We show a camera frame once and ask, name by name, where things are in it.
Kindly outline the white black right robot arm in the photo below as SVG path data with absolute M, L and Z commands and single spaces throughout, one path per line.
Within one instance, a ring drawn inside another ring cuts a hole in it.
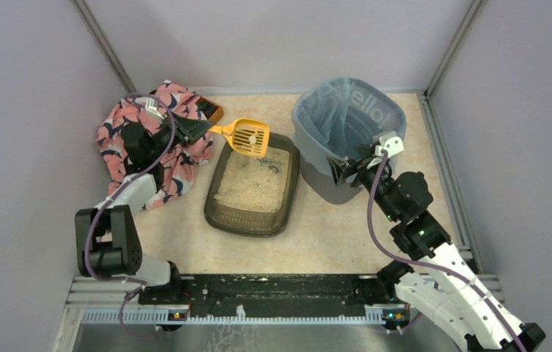
M 389 153 L 374 144 L 362 159 L 328 159 L 338 186 L 353 177 L 369 192 L 367 227 L 391 262 L 378 272 L 389 300 L 410 304 L 460 351 L 536 351 L 546 338 L 512 314 L 475 274 L 428 211 L 433 196 L 421 172 L 393 177 Z

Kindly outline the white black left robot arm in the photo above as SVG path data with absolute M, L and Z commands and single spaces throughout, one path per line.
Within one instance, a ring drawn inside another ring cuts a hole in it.
M 121 160 L 129 170 L 119 188 L 93 208 L 75 215 L 76 254 L 82 276 L 100 281 L 134 282 L 142 287 L 175 285 L 180 278 L 174 263 L 142 251 L 133 217 L 163 188 L 163 152 L 198 141 L 212 127 L 208 120 L 175 117 L 150 133 L 130 122 L 119 135 L 128 146 Z

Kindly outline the dark translucent litter box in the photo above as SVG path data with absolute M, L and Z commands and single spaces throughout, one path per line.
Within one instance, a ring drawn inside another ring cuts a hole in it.
M 254 237 L 271 237 L 284 231 L 289 221 L 298 186 L 301 154 L 291 138 L 279 133 L 270 135 L 269 147 L 286 150 L 290 153 L 289 171 L 281 207 L 275 213 L 258 213 L 229 208 L 214 200 L 227 160 L 231 153 L 235 152 L 226 144 L 216 164 L 205 200 L 204 216 L 209 225 L 233 234 Z

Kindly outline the yellow litter scoop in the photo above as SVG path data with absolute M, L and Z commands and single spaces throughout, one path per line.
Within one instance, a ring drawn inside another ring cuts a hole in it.
M 269 125 L 240 118 L 228 125 L 214 125 L 209 132 L 223 136 L 233 151 L 252 158 L 263 158 L 268 150 Z

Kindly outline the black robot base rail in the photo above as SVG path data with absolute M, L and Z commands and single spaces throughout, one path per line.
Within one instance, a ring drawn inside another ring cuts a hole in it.
M 174 320 L 247 323 L 361 323 L 405 327 L 408 304 L 389 298 L 374 274 L 186 274 L 147 287 L 142 305 L 180 306 Z

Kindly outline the grey ribbed trash bin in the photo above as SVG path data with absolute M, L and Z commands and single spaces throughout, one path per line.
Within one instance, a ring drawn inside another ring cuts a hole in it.
M 360 192 L 362 187 L 354 188 L 348 184 L 336 186 L 332 176 L 324 175 L 301 156 L 301 174 L 306 183 L 321 198 L 332 205 L 343 205 Z

